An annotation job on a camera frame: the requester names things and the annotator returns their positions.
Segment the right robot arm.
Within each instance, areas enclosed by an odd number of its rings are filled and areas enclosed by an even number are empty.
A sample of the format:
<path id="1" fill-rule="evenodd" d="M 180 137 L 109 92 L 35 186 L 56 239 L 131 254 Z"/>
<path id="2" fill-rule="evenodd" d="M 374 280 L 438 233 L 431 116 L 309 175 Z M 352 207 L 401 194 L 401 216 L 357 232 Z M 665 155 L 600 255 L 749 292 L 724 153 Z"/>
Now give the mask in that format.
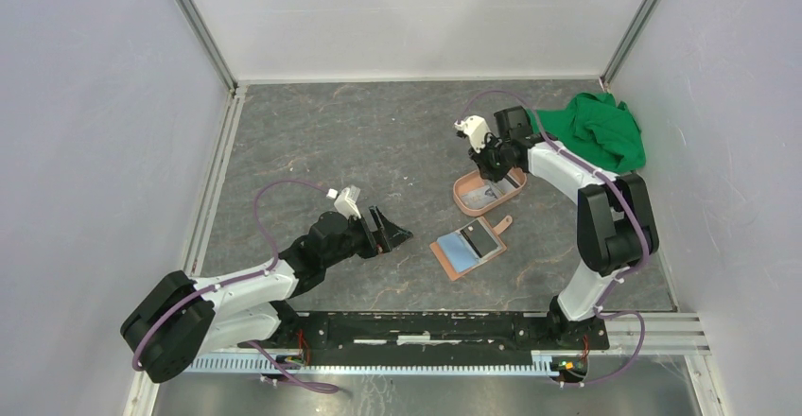
<path id="1" fill-rule="evenodd" d="M 577 209 L 577 250 L 581 262 L 568 285 L 549 306 L 546 333 L 559 348 L 584 336 L 613 286 L 644 266 L 658 250 L 659 237 L 646 182 L 619 175 L 575 155 L 521 106 L 495 113 L 497 130 L 470 115 L 455 123 L 468 140 L 479 175 L 500 182 L 512 170 L 538 177 L 568 196 Z"/>

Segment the pink oval tray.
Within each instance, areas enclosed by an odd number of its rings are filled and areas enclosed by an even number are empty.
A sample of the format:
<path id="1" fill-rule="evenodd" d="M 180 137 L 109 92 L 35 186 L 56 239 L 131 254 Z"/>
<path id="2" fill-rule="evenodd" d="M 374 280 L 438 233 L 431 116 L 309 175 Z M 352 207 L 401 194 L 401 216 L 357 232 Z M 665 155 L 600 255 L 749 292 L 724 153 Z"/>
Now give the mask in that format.
<path id="1" fill-rule="evenodd" d="M 474 170 L 454 182 L 453 200 L 464 214 L 479 217 L 517 196 L 526 182 L 526 174 L 517 168 L 500 182 L 485 180 Z"/>

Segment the tan leather card holder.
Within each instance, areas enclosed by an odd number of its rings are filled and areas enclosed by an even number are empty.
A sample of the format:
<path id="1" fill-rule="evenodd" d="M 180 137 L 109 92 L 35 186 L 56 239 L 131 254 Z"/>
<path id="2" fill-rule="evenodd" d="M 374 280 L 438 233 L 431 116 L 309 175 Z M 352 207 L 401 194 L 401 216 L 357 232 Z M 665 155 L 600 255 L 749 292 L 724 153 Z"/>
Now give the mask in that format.
<path id="1" fill-rule="evenodd" d="M 485 217 L 476 217 L 460 229 L 438 237 L 429 248 L 448 279 L 456 281 L 507 251 L 500 236 L 512 223 L 511 216 L 496 225 Z"/>

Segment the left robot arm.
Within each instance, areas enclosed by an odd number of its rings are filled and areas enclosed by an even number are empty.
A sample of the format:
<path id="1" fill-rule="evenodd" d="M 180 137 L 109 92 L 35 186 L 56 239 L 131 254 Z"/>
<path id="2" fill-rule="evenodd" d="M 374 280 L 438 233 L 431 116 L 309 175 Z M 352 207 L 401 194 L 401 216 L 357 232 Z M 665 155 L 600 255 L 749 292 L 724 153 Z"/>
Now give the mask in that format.
<path id="1" fill-rule="evenodd" d="M 288 346 L 297 335 L 289 299 L 319 285 L 342 261 L 374 258 L 412 239 L 410 230 L 377 207 L 369 213 L 373 226 L 360 216 L 327 211 L 275 259 L 249 269 L 207 278 L 169 272 L 120 327 L 132 367 L 164 383 L 221 348 L 261 340 Z"/>

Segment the black card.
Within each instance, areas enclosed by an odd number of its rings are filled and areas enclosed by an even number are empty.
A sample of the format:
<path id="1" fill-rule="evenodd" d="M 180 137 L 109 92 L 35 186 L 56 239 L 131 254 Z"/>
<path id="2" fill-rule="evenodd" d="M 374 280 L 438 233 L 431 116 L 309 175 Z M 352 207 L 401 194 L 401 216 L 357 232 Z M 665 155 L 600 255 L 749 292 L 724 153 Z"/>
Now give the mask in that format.
<path id="1" fill-rule="evenodd" d="M 502 249 L 495 232 L 483 218 L 475 218 L 459 229 L 459 235 L 478 259 L 489 257 Z"/>

